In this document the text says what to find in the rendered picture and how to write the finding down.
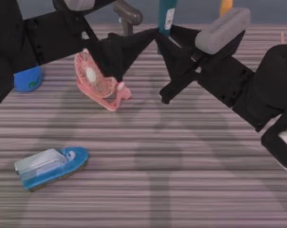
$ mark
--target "background wall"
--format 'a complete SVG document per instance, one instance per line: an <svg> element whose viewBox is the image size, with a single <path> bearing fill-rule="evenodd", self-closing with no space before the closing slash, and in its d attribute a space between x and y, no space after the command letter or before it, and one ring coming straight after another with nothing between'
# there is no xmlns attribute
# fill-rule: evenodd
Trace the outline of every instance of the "background wall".
<svg viewBox="0 0 287 228"><path fill-rule="evenodd" d="M18 0L25 18L52 12L52 0ZM158 0L128 0L144 15L145 23L156 23ZM235 7L251 10L252 24L287 24L287 0L234 0ZM175 23L204 24L218 17L220 0L179 0ZM118 23L109 5L88 16L90 22Z"/></svg>

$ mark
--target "blue cup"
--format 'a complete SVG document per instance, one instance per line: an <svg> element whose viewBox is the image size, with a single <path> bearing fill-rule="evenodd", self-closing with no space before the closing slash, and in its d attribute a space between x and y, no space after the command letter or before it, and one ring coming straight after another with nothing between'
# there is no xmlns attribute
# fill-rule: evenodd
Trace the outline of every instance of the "blue cup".
<svg viewBox="0 0 287 228"><path fill-rule="evenodd" d="M177 1L178 0L159 0L158 28L166 37L170 35Z"/></svg>
<svg viewBox="0 0 287 228"><path fill-rule="evenodd" d="M15 91L31 92L42 82L42 72L39 66L15 74Z"/></svg>

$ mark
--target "pink plastic toy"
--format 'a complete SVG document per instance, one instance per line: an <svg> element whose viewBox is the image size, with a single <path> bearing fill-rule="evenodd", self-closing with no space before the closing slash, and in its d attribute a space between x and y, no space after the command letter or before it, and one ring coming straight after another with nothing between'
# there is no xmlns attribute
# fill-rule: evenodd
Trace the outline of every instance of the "pink plastic toy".
<svg viewBox="0 0 287 228"><path fill-rule="evenodd" d="M128 100L131 97L131 92L124 82L118 83L114 77L103 76L86 49L76 54L75 69L80 91L107 110L115 112L120 107L121 99ZM106 101L106 98L114 93L114 101Z"/></svg>

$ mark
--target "pink object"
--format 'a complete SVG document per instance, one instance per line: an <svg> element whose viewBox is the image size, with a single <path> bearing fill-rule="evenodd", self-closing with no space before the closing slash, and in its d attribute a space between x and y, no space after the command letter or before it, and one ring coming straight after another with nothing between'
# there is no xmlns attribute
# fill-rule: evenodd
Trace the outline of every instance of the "pink object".
<svg viewBox="0 0 287 228"><path fill-rule="evenodd" d="M76 54L75 68L80 91L107 110L115 112L120 107L121 99L127 100L131 97L131 92L124 82L118 83L114 77L103 76L87 50ZM112 102L106 101L106 98L114 93L116 98Z"/></svg>

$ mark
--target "label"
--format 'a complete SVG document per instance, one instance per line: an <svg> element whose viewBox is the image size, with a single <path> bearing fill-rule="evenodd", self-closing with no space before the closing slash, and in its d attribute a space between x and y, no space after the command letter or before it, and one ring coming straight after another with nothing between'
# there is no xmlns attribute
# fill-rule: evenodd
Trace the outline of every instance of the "label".
<svg viewBox="0 0 287 228"><path fill-rule="evenodd" d="M164 26L166 30L169 30L172 27L174 13L175 13L175 8L169 9L167 11L166 23L165 23L165 26Z"/></svg>

